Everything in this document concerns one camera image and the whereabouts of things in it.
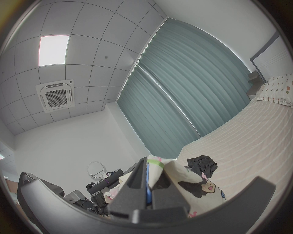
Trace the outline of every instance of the white headboard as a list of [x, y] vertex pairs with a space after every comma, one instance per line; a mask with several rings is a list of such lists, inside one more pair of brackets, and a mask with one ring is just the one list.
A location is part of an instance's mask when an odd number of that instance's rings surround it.
[[264, 82], [267, 82], [271, 76], [293, 73], [292, 58], [278, 32], [272, 36], [250, 61], [256, 67]]

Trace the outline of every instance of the floral pillow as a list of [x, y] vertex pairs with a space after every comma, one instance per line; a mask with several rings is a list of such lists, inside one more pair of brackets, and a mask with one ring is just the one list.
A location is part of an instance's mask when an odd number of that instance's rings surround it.
[[293, 75], [274, 76], [261, 87], [257, 97], [260, 101], [271, 101], [293, 108]]

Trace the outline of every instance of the air conditioner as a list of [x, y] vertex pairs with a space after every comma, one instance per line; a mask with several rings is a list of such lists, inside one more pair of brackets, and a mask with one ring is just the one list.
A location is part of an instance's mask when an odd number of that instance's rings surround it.
[[73, 80], [60, 80], [36, 85], [45, 113], [75, 106]]

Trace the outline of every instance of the square ceiling light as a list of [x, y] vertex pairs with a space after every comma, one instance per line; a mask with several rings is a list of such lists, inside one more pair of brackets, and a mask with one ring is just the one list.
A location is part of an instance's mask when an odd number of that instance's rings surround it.
[[44, 36], [40, 40], [39, 67], [65, 64], [69, 35]]

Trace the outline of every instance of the teal curtain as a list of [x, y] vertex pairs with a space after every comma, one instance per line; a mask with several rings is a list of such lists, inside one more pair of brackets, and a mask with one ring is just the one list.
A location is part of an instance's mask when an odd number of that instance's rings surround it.
[[211, 35], [177, 20], [167, 19], [138, 64], [117, 103], [156, 156], [176, 158], [250, 101], [249, 71], [241, 60]]

